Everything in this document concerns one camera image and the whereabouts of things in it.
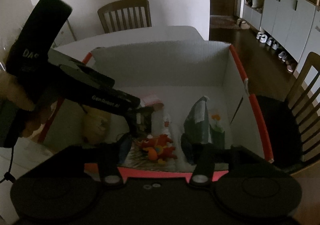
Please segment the red white cardboard box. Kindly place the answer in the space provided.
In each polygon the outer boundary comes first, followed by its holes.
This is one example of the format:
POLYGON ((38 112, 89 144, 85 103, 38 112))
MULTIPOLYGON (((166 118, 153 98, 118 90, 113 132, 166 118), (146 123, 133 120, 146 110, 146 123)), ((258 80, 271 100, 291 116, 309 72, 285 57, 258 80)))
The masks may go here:
POLYGON ((111 77, 115 89, 143 98, 156 94, 164 104, 152 114, 152 135, 161 135, 163 112, 171 117, 171 139, 176 160, 165 164, 149 161, 136 145, 122 163, 122 171, 136 176, 144 172, 169 176, 192 172, 181 149, 184 121, 199 98, 209 98, 208 108, 217 110, 225 129, 225 148, 241 145, 266 161, 273 159, 261 114, 253 96, 246 93, 245 74, 234 48, 216 41, 161 41, 99 46, 84 63, 111 77))

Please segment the red dragon toy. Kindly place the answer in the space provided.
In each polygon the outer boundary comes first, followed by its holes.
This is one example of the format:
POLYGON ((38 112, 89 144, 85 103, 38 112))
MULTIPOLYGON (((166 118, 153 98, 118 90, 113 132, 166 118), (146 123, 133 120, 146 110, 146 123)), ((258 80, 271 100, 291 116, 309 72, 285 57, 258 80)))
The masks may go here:
POLYGON ((173 143, 174 141, 165 134, 135 142, 138 149, 147 156, 149 161, 158 164, 165 164, 171 159, 178 159, 174 154, 176 147, 173 146, 173 143))

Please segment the pink white small packet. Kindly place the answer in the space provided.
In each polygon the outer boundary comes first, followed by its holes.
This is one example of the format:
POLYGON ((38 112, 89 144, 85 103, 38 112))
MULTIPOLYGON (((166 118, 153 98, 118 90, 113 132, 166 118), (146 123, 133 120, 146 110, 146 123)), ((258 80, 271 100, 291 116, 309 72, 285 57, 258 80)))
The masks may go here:
POLYGON ((164 107, 163 102, 156 94, 149 94, 141 98, 140 105, 142 107, 152 107, 154 111, 160 111, 164 107))

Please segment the dark wooden chair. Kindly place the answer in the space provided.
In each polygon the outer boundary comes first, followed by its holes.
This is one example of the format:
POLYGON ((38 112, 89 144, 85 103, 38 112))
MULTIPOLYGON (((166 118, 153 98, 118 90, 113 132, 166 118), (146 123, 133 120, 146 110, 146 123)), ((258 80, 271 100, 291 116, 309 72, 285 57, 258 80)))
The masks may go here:
POLYGON ((148 0, 120 0, 97 11, 105 33, 152 26, 148 0))

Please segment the green white packet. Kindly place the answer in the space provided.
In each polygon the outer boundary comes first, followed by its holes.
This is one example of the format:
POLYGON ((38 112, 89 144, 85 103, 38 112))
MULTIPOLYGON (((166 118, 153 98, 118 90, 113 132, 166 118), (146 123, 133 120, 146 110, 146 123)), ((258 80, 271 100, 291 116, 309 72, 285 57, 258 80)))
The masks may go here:
POLYGON ((225 148, 225 129, 216 109, 208 108, 209 98, 203 96, 195 102, 186 117, 183 127, 188 144, 212 144, 218 149, 225 148))

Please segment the white tube with label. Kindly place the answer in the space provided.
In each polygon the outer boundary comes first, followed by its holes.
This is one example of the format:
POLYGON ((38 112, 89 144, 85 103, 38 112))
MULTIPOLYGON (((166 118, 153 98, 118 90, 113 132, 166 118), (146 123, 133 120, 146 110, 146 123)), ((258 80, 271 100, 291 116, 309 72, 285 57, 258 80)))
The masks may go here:
POLYGON ((162 127, 161 127, 161 135, 167 135, 168 138, 171 139, 171 117, 167 111, 163 112, 163 120, 162 120, 162 127))

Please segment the yellow spotted plush toy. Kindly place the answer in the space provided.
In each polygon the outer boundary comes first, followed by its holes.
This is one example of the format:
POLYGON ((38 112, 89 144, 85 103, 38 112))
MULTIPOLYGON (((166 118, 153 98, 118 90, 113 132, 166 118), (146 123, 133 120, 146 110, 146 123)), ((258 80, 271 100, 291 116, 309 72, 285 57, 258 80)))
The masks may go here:
POLYGON ((111 114, 96 108, 84 106, 82 136, 90 144, 97 144, 106 139, 110 130, 111 114))

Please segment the white cabinet wall unit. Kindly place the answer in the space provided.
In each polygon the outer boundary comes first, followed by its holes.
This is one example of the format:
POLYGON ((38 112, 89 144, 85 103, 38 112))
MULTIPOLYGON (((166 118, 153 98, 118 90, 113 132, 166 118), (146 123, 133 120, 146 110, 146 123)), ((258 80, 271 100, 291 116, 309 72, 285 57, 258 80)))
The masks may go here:
POLYGON ((300 70, 319 50, 319 0, 244 0, 243 19, 278 41, 300 70))

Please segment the white shoes on floor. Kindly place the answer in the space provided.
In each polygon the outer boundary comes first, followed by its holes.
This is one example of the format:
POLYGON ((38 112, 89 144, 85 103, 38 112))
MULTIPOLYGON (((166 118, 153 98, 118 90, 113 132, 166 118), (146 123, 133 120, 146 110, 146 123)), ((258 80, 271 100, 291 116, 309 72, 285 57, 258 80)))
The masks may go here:
POLYGON ((276 56, 282 63, 286 65, 286 70, 289 73, 293 73, 296 68, 296 63, 293 61, 292 56, 285 48, 276 41, 272 36, 268 36, 265 33, 258 32, 256 39, 266 47, 274 56, 276 56))

